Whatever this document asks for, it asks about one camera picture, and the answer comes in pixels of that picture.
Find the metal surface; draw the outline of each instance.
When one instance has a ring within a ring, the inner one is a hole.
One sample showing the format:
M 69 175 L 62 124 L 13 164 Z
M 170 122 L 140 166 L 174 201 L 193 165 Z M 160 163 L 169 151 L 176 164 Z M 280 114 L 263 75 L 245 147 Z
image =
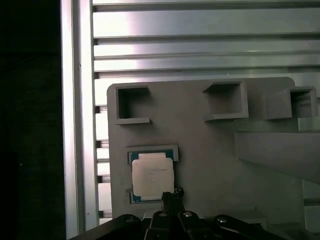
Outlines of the metal surface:
M 111 211 L 111 187 L 110 183 L 98 184 L 99 211 Z
M 320 53 L 320 40 L 188 40 L 174 41 L 147 41 L 113 43 L 105 39 L 98 39 L 94 46 L 96 59 L 117 59 L 136 57 L 168 57 L 186 55 L 260 55 L 260 54 L 292 54 Z
M 227 222 L 227 219 L 225 218 L 225 217 L 219 217 L 218 219 L 217 219 L 217 221 L 219 222 L 219 223 L 226 223 Z
M 186 212 L 183 214 L 183 216 L 185 216 L 185 217 L 191 217 L 191 216 L 192 216 L 192 213 L 189 212 L 189 211 L 186 211 Z
M 320 184 L 320 132 L 237 132 L 239 159 Z
M 291 77 L 300 86 L 318 85 L 319 7 L 318 0 L 62 0 L 67 232 L 77 232 L 81 218 L 87 229 L 98 224 L 95 164 L 109 160 L 109 133 L 106 112 L 94 115 L 93 108 L 106 107 L 111 84 Z M 82 185 L 86 214 L 77 200 Z
M 95 12 L 93 35 L 114 38 L 308 34 L 319 31 L 318 16 L 316 8 Z
M 80 0 L 80 73 L 85 230 L 99 224 L 92 1 Z
M 255 56 L 190 56 L 167 57 L 152 59 L 108 59 L 94 61 L 96 72 L 138 71 L 155 70 L 158 68 L 174 69 L 199 69 L 199 68 L 250 68 L 250 67 L 297 67 L 319 65 L 319 54 L 300 55 L 271 55 Z
M 61 1 L 63 157 L 67 239 L 85 230 L 77 3 L 76 0 Z
M 93 0 L 93 4 L 95 6 L 98 5 L 114 5 L 114 4 L 149 4 L 149 3 L 194 3 L 194 0 Z M 200 3 L 229 3 L 229 4 L 236 4 L 236 3 L 269 3 L 271 4 L 278 4 L 283 6 L 286 3 L 303 3 L 308 2 L 309 4 L 314 2 L 318 2 L 317 0 L 201 0 Z

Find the screw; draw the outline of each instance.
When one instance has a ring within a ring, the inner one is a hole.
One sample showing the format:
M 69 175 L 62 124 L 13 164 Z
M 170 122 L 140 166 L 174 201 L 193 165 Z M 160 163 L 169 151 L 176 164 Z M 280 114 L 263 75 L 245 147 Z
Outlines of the screw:
M 132 217 L 130 217 L 130 218 L 128 218 L 127 220 L 125 220 L 127 223 L 133 223 L 135 220 L 132 218 Z
M 184 214 L 183 214 L 183 216 L 185 216 L 185 217 L 191 217 L 192 216 L 192 213 L 191 212 L 189 212 L 189 211 L 186 211 Z
M 219 217 L 218 222 L 224 224 L 227 222 L 227 219 L 225 219 L 224 217 Z

